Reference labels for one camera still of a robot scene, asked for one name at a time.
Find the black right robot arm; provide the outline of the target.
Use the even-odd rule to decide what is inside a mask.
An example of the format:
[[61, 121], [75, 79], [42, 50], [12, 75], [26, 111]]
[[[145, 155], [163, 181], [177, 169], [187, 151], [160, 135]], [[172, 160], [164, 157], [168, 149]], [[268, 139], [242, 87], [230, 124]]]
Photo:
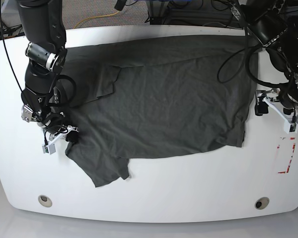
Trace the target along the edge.
[[63, 135], [67, 142], [76, 143], [78, 132], [61, 112], [76, 95], [74, 80], [61, 74], [68, 52], [62, 1], [19, 0], [17, 4], [29, 41], [21, 117], [37, 123], [45, 133]]

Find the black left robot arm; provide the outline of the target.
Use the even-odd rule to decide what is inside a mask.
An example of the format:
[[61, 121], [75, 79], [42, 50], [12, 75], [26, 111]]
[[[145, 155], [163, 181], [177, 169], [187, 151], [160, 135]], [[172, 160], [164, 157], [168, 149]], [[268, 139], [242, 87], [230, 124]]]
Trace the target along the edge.
[[[257, 84], [278, 89], [278, 102], [287, 115], [298, 108], [298, 38], [289, 30], [287, 23], [274, 11], [274, 0], [252, 0], [244, 5], [236, 4], [240, 21], [245, 30], [250, 30], [258, 40], [246, 56], [245, 70]], [[282, 72], [287, 83], [269, 83], [259, 80], [250, 70], [250, 58], [258, 50], [265, 48], [273, 67]]]

